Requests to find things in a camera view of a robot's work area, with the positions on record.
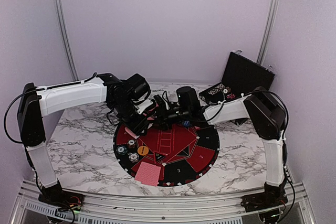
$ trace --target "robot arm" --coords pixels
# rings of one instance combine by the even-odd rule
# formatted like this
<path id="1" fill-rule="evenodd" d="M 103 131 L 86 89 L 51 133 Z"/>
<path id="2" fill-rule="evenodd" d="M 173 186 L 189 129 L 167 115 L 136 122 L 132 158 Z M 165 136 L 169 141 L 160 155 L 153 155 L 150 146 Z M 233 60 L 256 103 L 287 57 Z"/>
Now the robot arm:
<path id="1" fill-rule="evenodd" d="M 35 87 L 25 85 L 18 108 L 17 119 L 20 138 L 25 147 L 31 167 L 36 171 L 43 187 L 41 200 L 64 202 L 72 196 L 62 190 L 51 165 L 47 147 L 43 116 L 88 103 L 106 102 L 110 109 L 116 109 L 120 122 L 136 134 L 145 134 L 149 122 L 142 112 L 155 106 L 146 100 L 145 106 L 139 101 L 143 95 L 149 97 L 150 88 L 146 80 L 135 74 L 128 80 L 119 80 L 112 74 L 99 74 L 85 81 L 71 82 L 56 86 Z"/>
<path id="2" fill-rule="evenodd" d="M 119 80 L 106 73 L 85 81 L 56 86 L 35 87 L 33 83 L 27 84 L 17 119 L 28 161 L 43 185 L 40 200 L 52 203 L 69 201 L 72 196 L 82 198 L 80 194 L 63 191 L 56 178 L 47 153 L 42 117 L 73 106 L 98 102 L 106 102 L 110 109 L 115 109 L 119 121 L 134 135 L 146 134 L 150 125 L 164 130 L 174 123 L 188 120 L 217 124 L 239 118 L 251 118 L 265 146 L 265 193 L 274 195 L 272 198 L 278 198 L 283 193 L 286 181 L 283 172 L 281 130 L 285 113 L 272 96 L 260 92 L 225 104 L 201 107 L 194 89 L 182 87 L 176 93 L 178 103 L 167 103 L 159 95 L 155 95 L 153 100 L 148 100 L 150 87 L 139 74 L 128 80 Z"/>

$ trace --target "white wall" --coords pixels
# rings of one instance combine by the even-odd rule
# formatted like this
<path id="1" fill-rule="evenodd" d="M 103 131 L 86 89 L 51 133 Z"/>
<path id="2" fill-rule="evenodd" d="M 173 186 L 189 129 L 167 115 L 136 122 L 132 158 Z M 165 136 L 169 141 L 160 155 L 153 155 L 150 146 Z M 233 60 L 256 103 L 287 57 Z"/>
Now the white wall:
<path id="1" fill-rule="evenodd" d="M 336 220 L 336 0 L 280 0 L 266 65 L 288 105 L 289 165 L 318 224 Z"/>
<path id="2" fill-rule="evenodd" d="M 62 0 L 80 78 L 218 82 L 229 52 L 257 60 L 270 0 Z"/>
<path id="3" fill-rule="evenodd" d="M 23 178 L 31 176 L 21 145 L 10 142 L 3 115 L 28 82 L 36 85 L 71 81 L 53 0 L 0 0 L 0 222 L 8 223 Z M 15 105 L 7 125 L 19 140 Z M 46 118 L 50 136 L 60 114 Z"/>

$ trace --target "black case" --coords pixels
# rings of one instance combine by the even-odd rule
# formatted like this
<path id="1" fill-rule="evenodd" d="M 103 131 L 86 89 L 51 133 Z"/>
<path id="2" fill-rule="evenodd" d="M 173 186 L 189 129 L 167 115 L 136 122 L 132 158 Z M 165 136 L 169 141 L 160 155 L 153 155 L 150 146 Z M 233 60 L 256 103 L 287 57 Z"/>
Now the black case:
<path id="1" fill-rule="evenodd" d="M 230 53 L 227 61 L 222 81 L 199 93 L 199 97 L 207 104 L 217 104 L 223 101 L 222 90 L 227 89 L 225 94 L 227 102 L 239 97 L 241 93 L 253 91 L 262 86 L 266 90 L 271 87 L 275 74 L 259 64 L 234 52 Z"/>

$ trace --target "circular game mat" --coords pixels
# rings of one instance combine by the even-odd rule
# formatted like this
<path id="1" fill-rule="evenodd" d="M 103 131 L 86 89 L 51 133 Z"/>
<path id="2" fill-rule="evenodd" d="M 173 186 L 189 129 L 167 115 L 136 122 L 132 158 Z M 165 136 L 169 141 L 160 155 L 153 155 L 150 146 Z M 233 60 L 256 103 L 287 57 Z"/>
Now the circular game mat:
<path id="1" fill-rule="evenodd" d="M 119 125 L 113 149 L 121 167 L 132 177 L 146 162 L 161 168 L 158 186 L 180 186 L 202 177 L 214 165 L 219 137 L 213 126 L 173 125 L 168 131 L 150 128 L 146 136 L 133 139 L 125 126 Z"/>

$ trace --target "metal rail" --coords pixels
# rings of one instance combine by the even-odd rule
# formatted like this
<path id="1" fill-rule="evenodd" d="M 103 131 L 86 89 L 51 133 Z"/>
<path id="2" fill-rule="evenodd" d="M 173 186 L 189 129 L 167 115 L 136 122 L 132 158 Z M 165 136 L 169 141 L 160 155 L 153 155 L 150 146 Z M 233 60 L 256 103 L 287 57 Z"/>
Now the metal rail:
<path id="1" fill-rule="evenodd" d="M 195 195 L 195 196 L 122 196 L 80 192 L 84 194 L 83 207 L 76 213 L 76 223 L 225 223 L 241 220 L 244 215 L 259 214 L 269 211 L 246 213 L 240 205 L 241 197 L 246 194 L 262 192 L 263 188 L 242 190 L 233 193 Z M 307 204 L 307 194 L 302 183 L 295 184 L 296 202 Z M 286 186 L 286 194 L 292 203 L 291 187 Z M 11 224 L 19 224 L 25 209 L 55 216 L 57 207 L 38 201 L 39 190 L 34 182 L 25 180 L 11 218 Z M 71 220 L 71 214 L 64 214 L 60 219 Z"/>
<path id="2" fill-rule="evenodd" d="M 275 22 L 275 17 L 277 15 L 277 10 L 278 10 L 278 5 L 279 5 L 279 0 L 271 0 L 270 6 L 269 6 L 269 12 L 268 12 L 268 17 L 267 17 L 267 22 L 266 22 L 266 27 L 264 31 L 264 36 L 262 38 L 259 54 L 258 54 L 258 59 L 257 63 L 259 65 L 262 65 L 265 60 L 266 52 L 267 52 L 267 47 L 268 47 L 268 42 L 269 42 L 269 37 L 271 35 L 272 28 L 274 26 Z"/>
<path id="3" fill-rule="evenodd" d="M 60 32 L 61 32 L 63 45 L 64 45 L 65 53 L 66 53 L 66 56 L 67 56 L 67 60 L 68 60 L 70 72 L 71 72 L 71 75 L 72 75 L 72 79 L 74 81 L 78 81 L 79 79 L 78 79 L 78 74 L 77 74 L 77 71 L 76 71 L 75 61 L 74 61 L 73 56 L 72 56 L 70 43 L 69 43 L 69 38 L 68 38 L 68 34 L 67 34 L 67 29 L 66 29 L 66 25 L 65 25 L 62 1 L 61 0 L 55 0 L 55 5 L 56 5 L 56 12 L 57 12 L 59 29 L 60 29 Z"/>

